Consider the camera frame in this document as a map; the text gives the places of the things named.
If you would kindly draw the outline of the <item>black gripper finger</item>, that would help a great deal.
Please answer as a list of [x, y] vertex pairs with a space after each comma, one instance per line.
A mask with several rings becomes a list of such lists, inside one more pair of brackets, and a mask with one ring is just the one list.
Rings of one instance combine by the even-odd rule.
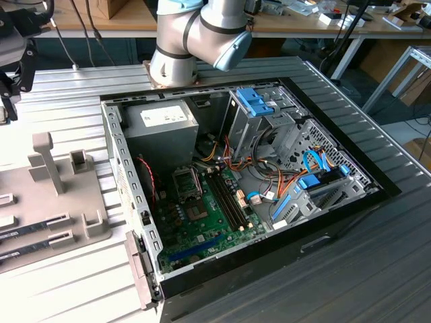
[[9, 77], [1, 71], [1, 102], [3, 104], [2, 122], [11, 122], [18, 119], [16, 103], [21, 100], [21, 93], [32, 90], [36, 72], [36, 59], [38, 51], [32, 38], [6, 40], [1, 50], [1, 63], [6, 65], [18, 63], [15, 75]]

